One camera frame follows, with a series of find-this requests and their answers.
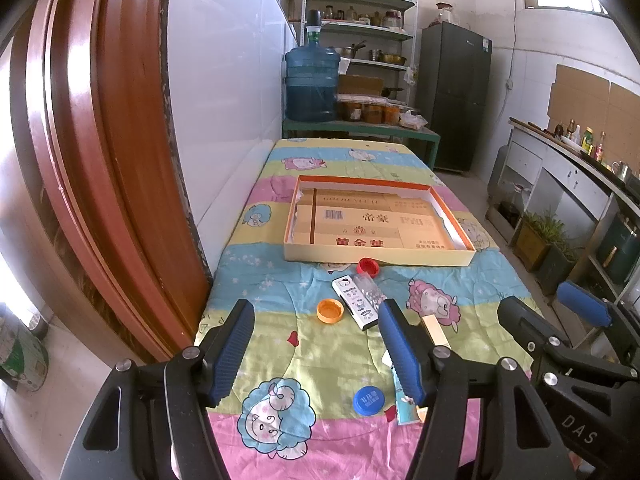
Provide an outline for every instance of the barcode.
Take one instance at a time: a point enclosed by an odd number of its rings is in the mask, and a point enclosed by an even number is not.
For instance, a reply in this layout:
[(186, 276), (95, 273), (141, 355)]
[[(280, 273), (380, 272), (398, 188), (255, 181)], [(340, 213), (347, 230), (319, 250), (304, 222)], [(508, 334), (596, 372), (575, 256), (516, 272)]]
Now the barcode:
[(342, 220), (342, 211), (339, 209), (325, 209), (324, 218), (329, 220)]

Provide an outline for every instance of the green and white bucket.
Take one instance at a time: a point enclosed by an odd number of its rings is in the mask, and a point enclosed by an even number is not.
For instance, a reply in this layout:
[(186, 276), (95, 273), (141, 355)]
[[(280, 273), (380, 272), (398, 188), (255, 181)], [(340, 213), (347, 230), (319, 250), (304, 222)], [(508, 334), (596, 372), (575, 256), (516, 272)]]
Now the green and white bucket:
[(49, 370), (47, 349), (4, 303), (0, 303), (0, 366), (32, 392), (40, 389)]

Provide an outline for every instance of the black refrigerator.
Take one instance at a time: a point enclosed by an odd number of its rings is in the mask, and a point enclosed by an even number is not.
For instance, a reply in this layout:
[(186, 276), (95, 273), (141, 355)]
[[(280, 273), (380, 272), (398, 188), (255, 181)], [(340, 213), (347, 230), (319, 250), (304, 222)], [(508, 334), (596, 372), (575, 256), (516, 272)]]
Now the black refrigerator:
[(440, 135), (436, 168), (471, 168), (486, 103), (491, 50), (491, 40), (451, 23), (422, 30), (415, 107), (429, 121), (427, 127)]

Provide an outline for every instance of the shallow box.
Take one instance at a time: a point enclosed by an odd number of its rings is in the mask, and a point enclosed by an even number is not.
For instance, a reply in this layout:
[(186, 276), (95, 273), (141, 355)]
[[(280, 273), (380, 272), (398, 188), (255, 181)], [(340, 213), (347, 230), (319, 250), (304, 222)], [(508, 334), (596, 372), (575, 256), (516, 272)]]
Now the shallow box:
[(431, 186), (299, 176), (284, 235), (289, 261), (407, 266), (471, 263), (476, 250)]

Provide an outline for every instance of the white plate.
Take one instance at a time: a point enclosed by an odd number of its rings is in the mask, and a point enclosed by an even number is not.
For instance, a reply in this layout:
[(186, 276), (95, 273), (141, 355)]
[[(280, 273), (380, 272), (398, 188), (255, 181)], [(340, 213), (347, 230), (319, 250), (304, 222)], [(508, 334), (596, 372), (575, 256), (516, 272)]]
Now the white plate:
[(573, 142), (568, 137), (560, 137), (560, 140), (562, 140), (562, 142), (564, 142), (565, 144), (567, 144), (568, 146), (570, 146), (574, 150), (580, 150), (581, 152), (587, 153), (587, 150), (585, 150), (580, 144), (576, 144), (575, 142)]

